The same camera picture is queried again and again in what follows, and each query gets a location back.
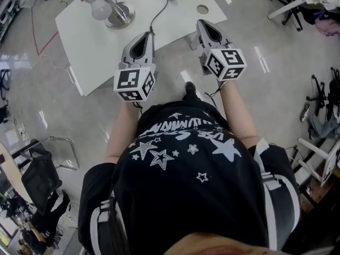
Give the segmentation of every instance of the round hole in table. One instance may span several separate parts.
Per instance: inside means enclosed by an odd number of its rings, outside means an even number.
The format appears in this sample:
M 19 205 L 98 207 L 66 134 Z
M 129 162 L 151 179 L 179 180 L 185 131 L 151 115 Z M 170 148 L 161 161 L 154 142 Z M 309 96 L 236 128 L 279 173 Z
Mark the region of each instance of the round hole in table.
M 208 14 L 209 12 L 209 9 L 207 6 L 204 6 L 204 5 L 198 5 L 196 10 L 198 11 L 198 13 L 200 14 Z

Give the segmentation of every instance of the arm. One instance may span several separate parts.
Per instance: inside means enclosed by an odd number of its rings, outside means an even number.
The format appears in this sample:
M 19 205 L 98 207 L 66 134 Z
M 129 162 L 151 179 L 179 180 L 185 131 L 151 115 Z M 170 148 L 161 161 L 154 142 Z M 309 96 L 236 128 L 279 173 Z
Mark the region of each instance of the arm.
M 44 242 L 46 243 L 45 238 L 36 230 L 36 228 L 32 225 L 31 222 L 28 222 L 28 225 L 31 229 L 31 231 L 34 233 L 34 235 L 36 236 L 36 238 L 38 239 L 39 242 Z
M 116 164 L 123 151 L 135 138 L 138 109 L 131 102 L 124 102 L 113 126 L 106 150 L 105 162 Z
M 256 132 L 252 116 L 247 110 L 235 82 L 227 81 L 223 85 L 220 94 L 231 132 L 247 148 L 256 146 L 260 138 Z

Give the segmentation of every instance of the box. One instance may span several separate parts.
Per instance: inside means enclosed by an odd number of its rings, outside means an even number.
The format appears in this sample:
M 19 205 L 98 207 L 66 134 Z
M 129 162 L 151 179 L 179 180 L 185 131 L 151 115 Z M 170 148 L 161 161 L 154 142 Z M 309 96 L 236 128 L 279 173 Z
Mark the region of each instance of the box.
M 240 49 L 211 49 L 205 67 L 219 81 L 237 79 L 247 68 Z
M 150 67 L 128 68 L 116 71 L 113 87 L 123 101 L 146 101 L 155 83 Z

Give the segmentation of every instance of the lamp base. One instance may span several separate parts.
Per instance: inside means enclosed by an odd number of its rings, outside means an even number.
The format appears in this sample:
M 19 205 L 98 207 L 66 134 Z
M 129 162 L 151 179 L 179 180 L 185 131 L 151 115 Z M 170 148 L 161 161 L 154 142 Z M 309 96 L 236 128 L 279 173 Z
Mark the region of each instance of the lamp base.
M 130 23 L 132 23 L 134 19 L 134 9 L 132 5 L 126 2 L 118 2 L 117 6 L 121 8 L 126 18 L 122 18 L 119 14 L 117 14 L 117 12 L 113 10 L 109 18 L 104 21 L 105 25 L 112 29 L 126 28 Z

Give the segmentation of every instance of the table leg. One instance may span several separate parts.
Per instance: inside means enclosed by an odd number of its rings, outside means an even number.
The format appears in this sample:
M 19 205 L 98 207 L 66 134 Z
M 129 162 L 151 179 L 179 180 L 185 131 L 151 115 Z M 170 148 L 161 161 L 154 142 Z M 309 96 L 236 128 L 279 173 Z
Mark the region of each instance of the table leg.
M 12 154 L 12 158 L 13 158 L 13 159 L 18 158 L 18 157 L 20 156 L 20 153 L 21 153 L 21 152 L 26 151 L 28 148 L 30 148 L 31 146 L 34 146 L 34 145 L 35 145 L 36 143 L 38 143 L 38 142 L 39 142 L 38 140 L 34 140 L 33 142 L 29 143 L 27 146 L 25 146 L 25 147 L 19 149 L 17 152 L 14 152 L 14 153 Z
M 286 11 L 289 11 L 297 6 L 300 6 L 301 4 L 304 3 L 304 0 L 295 0 L 293 2 L 291 2 L 290 4 L 286 5 L 286 6 L 283 6 L 281 7 L 279 10 L 273 12 L 272 14 L 268 15 L 268 19 L 272 19 Z

